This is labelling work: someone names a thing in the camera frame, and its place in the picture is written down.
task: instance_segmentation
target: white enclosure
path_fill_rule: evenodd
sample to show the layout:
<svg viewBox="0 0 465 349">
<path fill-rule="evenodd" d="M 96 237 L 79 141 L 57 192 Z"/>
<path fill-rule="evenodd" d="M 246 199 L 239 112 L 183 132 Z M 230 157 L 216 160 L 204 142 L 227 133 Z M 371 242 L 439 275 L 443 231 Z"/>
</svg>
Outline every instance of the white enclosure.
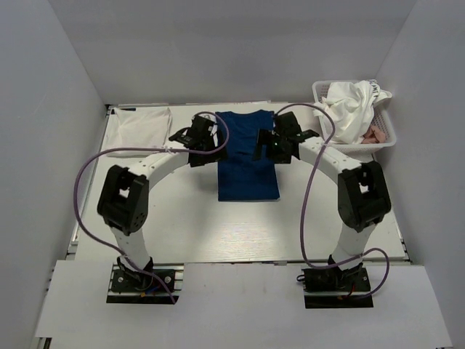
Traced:
<svg viewBox="0 0 465 349">
<path fill-rule="evenodd" d="M 2 348 L 30 346 L 75 226 L 74 177 L 100 146 L 105 104 L 308 101 L 314 81 L 373 77 L 394 95 L 397 144 L 377 159 L 400 230 L 454 347 L 465 348 L 465 2 L 2 5 Z"/>
</svg>

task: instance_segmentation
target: pink cloth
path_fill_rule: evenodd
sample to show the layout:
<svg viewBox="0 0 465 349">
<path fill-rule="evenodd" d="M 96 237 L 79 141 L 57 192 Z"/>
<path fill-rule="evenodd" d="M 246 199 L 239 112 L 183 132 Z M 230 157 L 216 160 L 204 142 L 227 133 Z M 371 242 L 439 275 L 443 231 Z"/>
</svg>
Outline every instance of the pink cloth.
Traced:
<svg viewBox="0 0 465 349">
<path fill-rule="evenodd" d="M 386 135 L 378 127 L 370 125 L 368 131 L 363 135 L 362 144 L 376 144 L 386 142 Z"/>
</svg>

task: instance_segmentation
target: white laundry basket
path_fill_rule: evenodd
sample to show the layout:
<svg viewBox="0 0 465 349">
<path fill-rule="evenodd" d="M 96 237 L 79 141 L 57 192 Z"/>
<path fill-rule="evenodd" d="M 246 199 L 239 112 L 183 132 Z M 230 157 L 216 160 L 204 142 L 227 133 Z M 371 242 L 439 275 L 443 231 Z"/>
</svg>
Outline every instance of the white laundry basket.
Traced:
<svg viewBox="0 0 465 349">
<path fill-rule="evenodd" d="M 315 102 L 321 102 L 321 97 L 328 96 L 329 86 L 331 82 L 335 81 L 350 81 L 350 82 L 358 82 L 356 80 L 330 80 L 330 81 L 316 81 L 313 86 L 313 97 L 315 98 Z M 384 109 L 383 105 L 379 105 L 374 108 L 374 117 L 373 121 L 371 122 L 372 125 L 379 127 L 379 129 L 384 132 L 386 135 L 386 142 L 378 143 L 378 144 L 336 144 L 333 143 L 332 147 L 336 148 L 338 151 L 341 151 L 345 154 L 371 154 L 375 151 L 378 151 L 384 147 L 392 147 L 397 138 L 395 137 L 394 129 L 392 128 L 391 121 L 389 120 L 389 116 Z M 325 116 L 319 116 L 321 129 L 323 131 L 323 138 L 327 138 L 331 133 L 330 129 L 326 129 L 325 123 L 323 122 L 323 118 Z"/>
</svg>

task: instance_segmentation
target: folded blue shirt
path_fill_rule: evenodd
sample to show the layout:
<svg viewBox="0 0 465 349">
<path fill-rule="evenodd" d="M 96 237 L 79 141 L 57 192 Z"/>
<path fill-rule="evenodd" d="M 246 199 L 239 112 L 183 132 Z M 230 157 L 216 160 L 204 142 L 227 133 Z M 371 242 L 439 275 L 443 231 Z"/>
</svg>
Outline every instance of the folded blue shirt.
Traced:
<svg viewBox="0 0 465 349">
<path fill-rule="evenodd" d="M 259 129 L 273 129 L 272 111 L 217 112 L 230 130 L 227 160 L 218 163 L 218 201 L 276 200 L 275 164 L 265 156 L 252 161 Z M 225 135 L 225 129 L 219 123 Z"/>
</svg>

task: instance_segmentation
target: white towel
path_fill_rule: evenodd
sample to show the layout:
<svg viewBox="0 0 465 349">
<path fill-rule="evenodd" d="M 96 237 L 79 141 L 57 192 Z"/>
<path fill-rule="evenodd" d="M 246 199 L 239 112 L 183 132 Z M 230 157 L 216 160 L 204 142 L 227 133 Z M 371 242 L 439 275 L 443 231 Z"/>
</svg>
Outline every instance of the white towel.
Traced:
<svg viewBox="0 0 465 349">
<path fill-rule="evenodd" d="M 104 149 L 136 147 L 161 148 L 168 138 L 171 126 L 171 111 L 137 108 L 135 111 L 114 109 L 110 115 Z M 146 156 L 146 151 L 116 151 L 108 156 Z"/>
<path fill-rule="evenodd" d="M 376 80 L 352 83 L 338 81 L 331 83 L 328 96 L 321 103 L 315 103 L 334 120 L 336 133 L 335 143 L 358 144 L 368 131 L 374 117 L 373 107 L 391 98 L 388 91 L 379 88 Z M 332 127 L 328 118 L 320 111 L 314 114 L 323 117 L 325 128 L 330 134 Z"/>
</svg>

